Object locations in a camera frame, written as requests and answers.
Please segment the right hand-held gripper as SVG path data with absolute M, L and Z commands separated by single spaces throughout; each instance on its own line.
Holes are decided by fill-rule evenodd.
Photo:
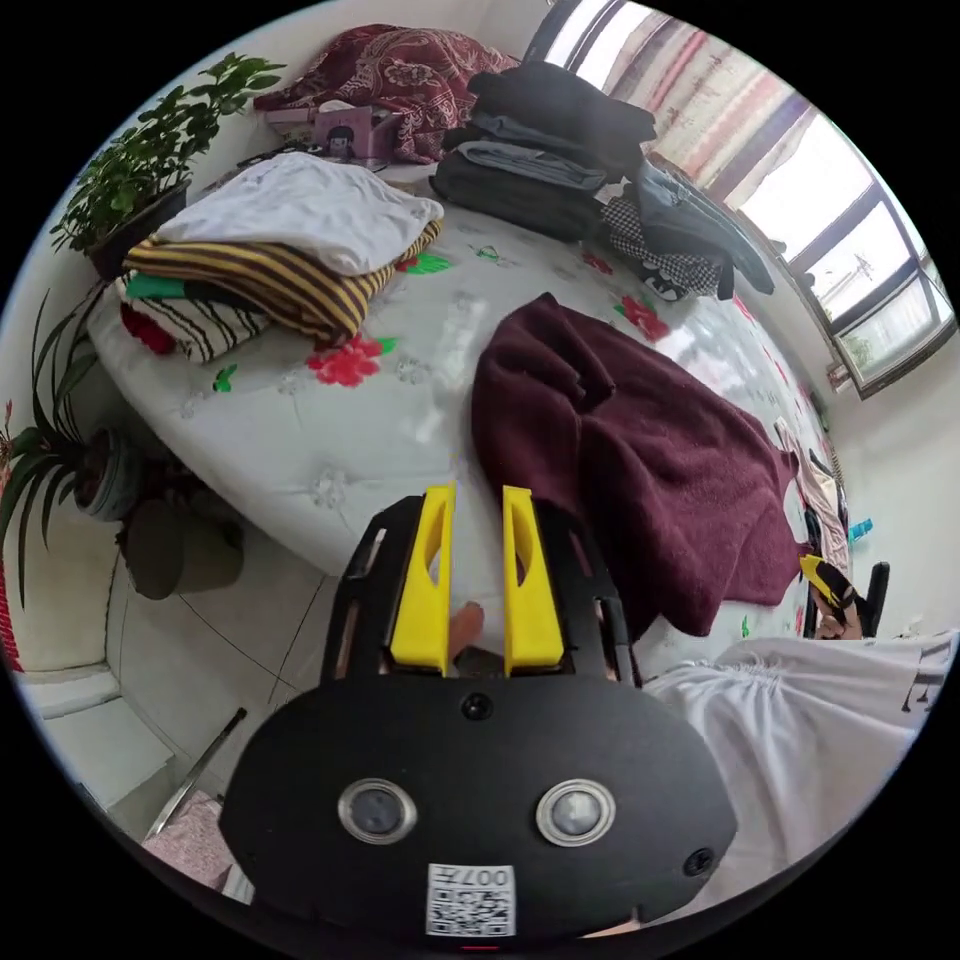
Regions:
M 855 611 L 857 617 L 861 616 L 864 600 L 837 567 L 814 554 L 801 555 L 799 565 L 835 621 L 847 624 L 851 611 Z

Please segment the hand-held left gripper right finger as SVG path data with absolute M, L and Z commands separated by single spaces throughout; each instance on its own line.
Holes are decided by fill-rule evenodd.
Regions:
M 531 491 L 504 487 L 502 517 L 506 675 L 555 671 L 564 641 Z

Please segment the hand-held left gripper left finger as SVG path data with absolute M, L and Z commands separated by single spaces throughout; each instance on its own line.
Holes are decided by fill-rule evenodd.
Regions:
M 448 664 L 455 500 L 453 484 L 433 486 L 418 505 L 390 642 L 391 657 L 401 668 Z

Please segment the person's left hand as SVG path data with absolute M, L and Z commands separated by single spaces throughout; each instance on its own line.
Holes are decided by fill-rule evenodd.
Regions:
M 485 614 L 476 602 L 465 603 L 451 618 L 448 631 L 448 653 L 454 662 L 464 651 L 474 646 L 481 637 Z

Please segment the person's right hand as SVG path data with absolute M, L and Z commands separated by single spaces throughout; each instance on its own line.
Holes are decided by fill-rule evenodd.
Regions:
M 862 623 L 855 604 L 843 611 L 840 620 L 829 607 L 819 607 L 819 620 L 814 636 L 826 640 L 859 641 L 864 638 Z

